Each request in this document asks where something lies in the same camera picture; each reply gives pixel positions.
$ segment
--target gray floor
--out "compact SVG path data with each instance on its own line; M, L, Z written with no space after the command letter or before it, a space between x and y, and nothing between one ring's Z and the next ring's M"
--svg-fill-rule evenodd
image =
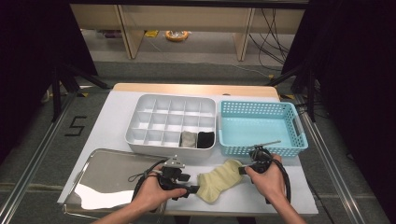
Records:
M163 37L163 32L160 32L156 38L145 37L136 59L130 60L126 56L121 39L106 39L95 31L84 30L82 33L100 78L109 84L171 82L264 85L269 80L268 76L278 76L279 72L264 68L261 63L272 69L281 68L280 63L268 56L259 56L259 51L251 40L248 43L246 59L238 62L232 34L192 32L186 41L173 43L167 41ZM293 36L281 35L279 38L282 45L289 47ZM254 39L259 43L262 42L259 35L254 35ZM278 50L267 48L277 57L281 57ZM216 78L217 73L226 75ZM78 82L80 85L91 85L80 78ZM281 95L291 94L291 83L292 78L279 84L278 92ZM64 215L60 205L56 203L108 94L95 87L87 91L89 94L86 97L77 97L73 101L11 223L87 223L89 221ZM294 102L286 97L282 100ZM356 164L347 158L347 148L324 106L316 105L315 109L316 125L364 220L366 223L389 223ZM49 101L42 105L25 137L1 165L0 202L5 201L12 187L20 179L50 126L51 116L52 102ZM67 133L75 131L69 129L74 116L87 117L80 121L80 125L85 128L80 136L66 137ZM306 220L309 223L332 223L332 220L334 223L353 223L333 186L318 153L318 146L314 144L312 137L308 135L309 148L300 154L300 159L306 178L313 187L319 214L307 217ZM257 217L257 220L258 223L282 223L279 217ZM174 220L169 217L164 223L174 223ZM191 223L235 223L235 219L194 217Z

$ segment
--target white table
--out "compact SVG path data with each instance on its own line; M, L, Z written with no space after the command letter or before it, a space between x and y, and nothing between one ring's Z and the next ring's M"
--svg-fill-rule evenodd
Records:
M148 90L151 92L162 91L163 94L170 94L172 91L192 92L194 96L202 96L219 102L224 99L239 99L244 101L264 101L277 102L277 95L274 90L265 88L269 87L236 87L226 86L195 86L195 85L174 85L171 84L131 84L133 89ZM218 95L219 92L231 93L234 90L241 94L250 94L252 90L262 90L259 95L263 97L250 96L229 96ZM73 181L78 173L82 170L90 154L97 148L110 148L120 151L132 152L125 140L125 133L129 125L129 120L134 113L135 105L138 98L148 91L128 91L128 84L120 84L108 95L102 111L92 129L91 135L87 140L85 147L82 149L78 161L64 186L64 190L58 200L58 203L64 203L67 194L70 192ZM197 95L196 92L202 92L203 95ZM183 173L191 175L191 184L196 184L196 176L200 173L212 171L215 167L223 164L228 158L220 153L219 139L214 146L212 155L205 160L195 160L192 158L181 158L186 164ZM287 170L291 183L291 204L301 215L314 215L318 213L312 193L306 183L304 171L298 157L284 158L283 163ZM190 195L187 199L178 201L169 200L164 212L166 215L206 215L206 216L264 216L275 214L276 210L272 205L266 204L264 198L251 184L248 176L244 176L242 182L237 186L221 193L219 199L213 204L202 201L195 195Z

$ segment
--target plastic organizer tray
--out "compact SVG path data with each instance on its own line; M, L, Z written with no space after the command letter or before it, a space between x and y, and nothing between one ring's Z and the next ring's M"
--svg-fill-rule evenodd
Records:
M142 95L125 139L133 152L208 158L216 143L216 103L212 99L174 95ZM214 133L211 147L180 147L183 132Z
M308 148L303 126L293 104L222 101L219 141L224 156L248 157L255 145L283 157Z

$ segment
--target human hand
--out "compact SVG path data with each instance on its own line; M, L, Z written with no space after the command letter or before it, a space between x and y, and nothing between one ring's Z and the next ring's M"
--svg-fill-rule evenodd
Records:
M145 212L148 212L156 209L166 200L181 197L186 192L186 189L163 190L158 183L157 174L151 172L137 192L133 203L139 204Z
M279 155L273 154L273 159L282 162ZM285 181L279 168L274 162L263 174L255 172L250 167L245 167L245 171L250 176L259 193L264 196L270 203L273 201L286 198Z

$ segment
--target blue plastic basket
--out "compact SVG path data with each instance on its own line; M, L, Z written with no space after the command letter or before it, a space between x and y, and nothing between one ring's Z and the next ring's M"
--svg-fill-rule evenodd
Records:
M224 156L248 157L255 145L271 144L270 152L295 157L308 148L303 126L293 104L222 101L219 141Z

